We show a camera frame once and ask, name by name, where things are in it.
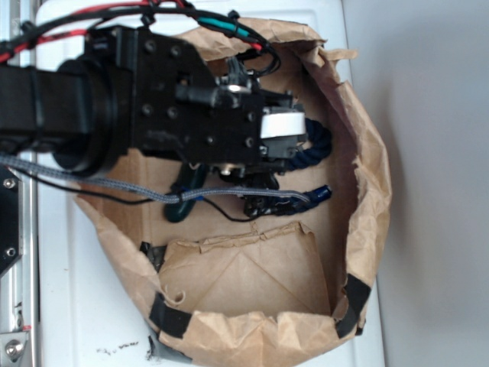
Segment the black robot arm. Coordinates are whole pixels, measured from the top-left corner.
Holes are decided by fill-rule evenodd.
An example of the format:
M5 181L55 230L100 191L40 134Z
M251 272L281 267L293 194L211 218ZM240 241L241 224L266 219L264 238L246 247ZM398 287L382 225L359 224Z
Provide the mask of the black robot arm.
M143 28L91 31L54 72L1 68L1 150L50 153L81 177L132 148L224 174L283 171L307 138L304 112L235 57L227 64L214 76L191 43Z

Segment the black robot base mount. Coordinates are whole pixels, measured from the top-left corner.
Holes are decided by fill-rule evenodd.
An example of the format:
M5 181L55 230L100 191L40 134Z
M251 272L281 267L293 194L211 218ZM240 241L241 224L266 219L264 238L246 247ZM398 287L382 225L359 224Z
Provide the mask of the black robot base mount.
M7 168L1 167L1 277L20 257L20 199L18 178Z

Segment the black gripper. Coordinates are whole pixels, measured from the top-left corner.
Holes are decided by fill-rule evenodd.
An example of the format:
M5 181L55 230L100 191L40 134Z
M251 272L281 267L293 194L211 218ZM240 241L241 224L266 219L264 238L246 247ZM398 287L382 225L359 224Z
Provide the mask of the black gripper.
M262 88L235 57L215 76L191 43L123 26L90 31L84 55L130 104L129 144L147 156L223 174L282 172L306 141L292 96Z

